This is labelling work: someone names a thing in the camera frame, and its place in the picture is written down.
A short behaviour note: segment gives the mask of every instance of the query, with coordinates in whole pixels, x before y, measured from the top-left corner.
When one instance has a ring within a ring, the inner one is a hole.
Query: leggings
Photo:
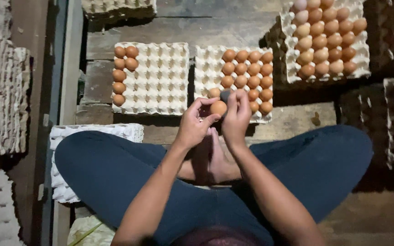
[[[357,185],[373,155],[372,143],[351,126],[327,126],[291,139],[254,144],[255,156],[321,221]],[[74,133],[58,145],[57,168],[77,196],[107,225],[124,212],[166,153],[98,131]],[[154,240],[168,245],[201,227],[250,232],[266,245],[277,233],[260,212],[250,187],[205,190],[176,179]]]

